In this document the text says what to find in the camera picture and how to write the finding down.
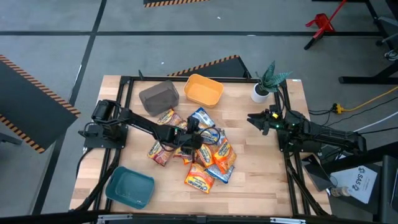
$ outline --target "gray bin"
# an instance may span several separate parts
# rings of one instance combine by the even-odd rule
[[[145,110],[156,116],[178,105],[180,95],[171,81],[164,81],[139,93]]]

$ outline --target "gray floor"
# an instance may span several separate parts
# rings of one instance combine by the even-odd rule
[[[100,3],[100,0],[3,0],[0,30],[90,31]],[[380,16],[392,17],[384,2],[373,3]],[[315,28],[306,28],[304,24],[316,13],[330,15],[337,4],[310,0],[211,0],[144,9],[141,1],[113,0],[106,5],[99,30],[311,31]],[[368,9],[359,3],[347,4],[333,25],[339,31],[377,30]],[[83,138],[77,131],[90,120],[103,75],[136,75],[138,69],[145,75],[165,75],[238,54],[251,73],[263,72],[273,60],[276,60],[277,71],[294,71],[291,77],[303,80],[307,103],[312,110],[329,108],[334,102],[350,108],[392,88],[390,85],[340,85],[337,81],[341,75],[371,76],[390,64],[382,56],[388,51],[387,47],[374,45],[377,39],[325,37],[311,50],[304,51],[302,48],[309,37],[97,37],[76,101],[82,116],[67,132],[43,212],[68,210],[83,145]],[[87,41],[86,36],[0,36],[0,54],[68,98]],[[397,95],[395,92],[378,102]],[[333,127],[358,129],[392,114],[396,108],[398,101],[393,101]],[[333,114],[330,120],[346,116]],[[323,123],[326,117],[312,116],[311,119]],[[368,130],[397,125],[398,116]],[[0,126],[0,131],[8,130]],[[373,148],[395,141],[396,136],[398,131],[395,130],[366,137],[369,148]],[[38,155],[26,145],[0,144],[0,147],[0,216],[26,215],[30,213],[52,149]],[[370,214],[335,198],[331,198],[331,205],[333,213],[339,217],[371,218]]]

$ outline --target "white paper sign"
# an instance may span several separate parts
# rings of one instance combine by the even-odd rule
[[[331,173],[331,176],[338,181],[337,187],[346,186],[352,197],[358,199],[362,203],[369,203],[377,172],[365,166],[359,166],[357,168]]]

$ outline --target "red stand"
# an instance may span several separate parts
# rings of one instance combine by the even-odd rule
[[[311,26],[313,23],[316,23],[317,26],[320,28],[317,33],[315,33],[315,35],[312,37],[312,39],[310,40],[310,42],[304,47],[304,50],[308,50],[314,43],[316,40],[321,39],[323,37],[323,33],[328,31],[328,32],[335,32],[335,29],[333,28],[333,26],[331,25],[331,20],[335,17],[335,15],[337,14],[337,12],[341,9],[341,7],[343,7],[343,5],[347,2],[347,0],[343,0],[340,5],[337,7],[336,11],[333,13],[333,15],[331,15],[330,19],[328,19],[328,17],[326,16],[326,14],[321,13],[321,14],[317,14],[315,16],[315,19],[309,23],[307,23],[305,26],[309,27]]]

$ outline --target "orange plastic tray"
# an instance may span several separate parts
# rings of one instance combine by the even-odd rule
[[[220,100],[224,85],[198,74],[189,77],[184,93],[189,100],[213,108]]]

